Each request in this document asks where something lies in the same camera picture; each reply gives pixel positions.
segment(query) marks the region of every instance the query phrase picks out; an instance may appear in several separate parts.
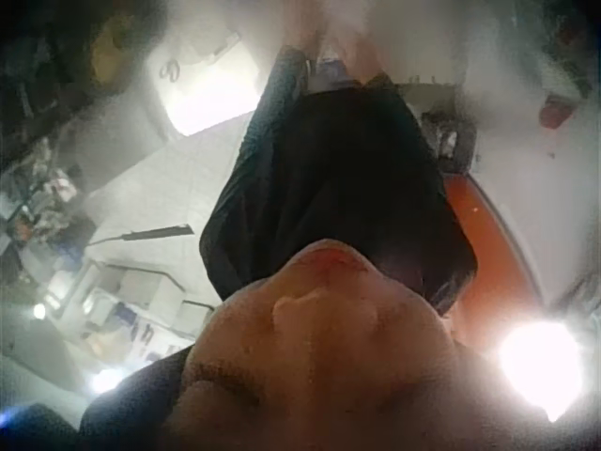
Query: ceiling light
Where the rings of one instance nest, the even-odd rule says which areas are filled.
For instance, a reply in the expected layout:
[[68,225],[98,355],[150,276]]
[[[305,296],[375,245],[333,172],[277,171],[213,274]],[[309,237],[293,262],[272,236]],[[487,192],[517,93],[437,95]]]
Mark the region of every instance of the ceiling light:
[[555,422],[582,389],[578,344],[556,322],[537,322],[514,330],[501,346],[501,367],[531,404]]

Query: nose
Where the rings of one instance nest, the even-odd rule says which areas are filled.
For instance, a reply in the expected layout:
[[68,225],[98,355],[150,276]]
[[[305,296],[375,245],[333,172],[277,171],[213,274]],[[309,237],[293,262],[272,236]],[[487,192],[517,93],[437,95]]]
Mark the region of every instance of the nose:
[[286,340],[309,343],[325,335],[367,338],[378,327],[378,304],[330,288],[316,288],[298,298],[280,299],[272,311],[274,330]]

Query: person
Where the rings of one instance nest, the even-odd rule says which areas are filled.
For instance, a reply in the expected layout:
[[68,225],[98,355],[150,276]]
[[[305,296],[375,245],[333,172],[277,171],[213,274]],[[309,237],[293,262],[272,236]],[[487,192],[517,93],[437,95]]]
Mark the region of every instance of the person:
[[224,303],[191,349],[97,400],[82,440],[113,450],[532,449],[544,415],[440,320],[476,258],[375,49],[339,34],[357,83],[308,94],[327,25],[319,2],[290,0],[285,23],[200,241]]

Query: red object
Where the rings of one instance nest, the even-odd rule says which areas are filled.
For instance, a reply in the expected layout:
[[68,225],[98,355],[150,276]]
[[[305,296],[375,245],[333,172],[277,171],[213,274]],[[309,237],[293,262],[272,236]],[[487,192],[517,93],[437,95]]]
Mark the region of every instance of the red object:
[[546,129],[557,130],[566,119],[572,116],[575,110],[576,106],[573,102],[551,94],[547,97],[545,106],[538,115],[538,120]]

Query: wall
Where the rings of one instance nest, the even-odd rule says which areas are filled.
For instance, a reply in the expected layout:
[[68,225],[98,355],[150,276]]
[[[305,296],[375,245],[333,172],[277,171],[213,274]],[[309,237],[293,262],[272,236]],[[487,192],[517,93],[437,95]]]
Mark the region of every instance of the wall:
[[85,210],[99,225],[93,241],[189,224],[190,237],[115,241],[87,248],[100,261],[169,273],[197,300],[218,303],[198,251],[200,234],[236,159],[250,115],[173,143],[97,190]]
[[540,73],[541,53],[528,36],[511,36],[507,14],[482,5],[471,14],[464,89],[478,122],[472,175],[508,225],[544,302],[553,303],[599,268],[598,90],[557,131],[543,129],[543,80],[556,74]]

